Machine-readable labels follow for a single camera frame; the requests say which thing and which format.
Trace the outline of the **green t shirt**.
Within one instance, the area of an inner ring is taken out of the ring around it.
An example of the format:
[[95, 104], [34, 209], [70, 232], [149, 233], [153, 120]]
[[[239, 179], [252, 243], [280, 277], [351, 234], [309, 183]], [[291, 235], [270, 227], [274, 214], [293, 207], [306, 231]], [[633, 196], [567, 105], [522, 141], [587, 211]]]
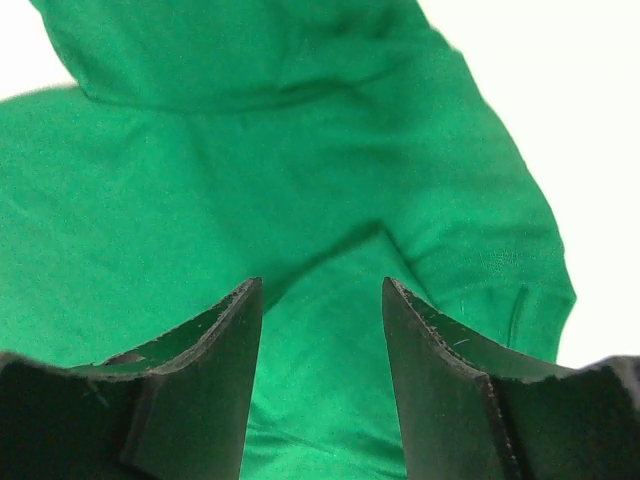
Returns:
[[76, 80], [1, 105], [1, 345], [67, 365], [261, 277], [245, 479], [406, 475], [394, 277], [554, 361], [551, 208], [415, 1], [38, 1]]

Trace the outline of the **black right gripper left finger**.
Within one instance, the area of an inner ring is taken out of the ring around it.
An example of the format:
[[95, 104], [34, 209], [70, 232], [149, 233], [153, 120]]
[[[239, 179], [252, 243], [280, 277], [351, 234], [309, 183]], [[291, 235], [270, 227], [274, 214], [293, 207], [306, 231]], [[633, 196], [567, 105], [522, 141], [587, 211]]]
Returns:
[[236, 479], [262, 326], [250, 278], [99, 365], [1, 355], [5, 479]]

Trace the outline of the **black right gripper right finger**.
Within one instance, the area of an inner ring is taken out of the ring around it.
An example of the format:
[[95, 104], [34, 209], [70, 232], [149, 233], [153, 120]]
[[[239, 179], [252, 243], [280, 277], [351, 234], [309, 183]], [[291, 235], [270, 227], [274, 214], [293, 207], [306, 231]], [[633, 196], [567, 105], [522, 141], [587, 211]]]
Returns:
[[639, 360], [579, 369], [504, 347], [383, 283], [384, 332], [412, 479], [635, 479]]

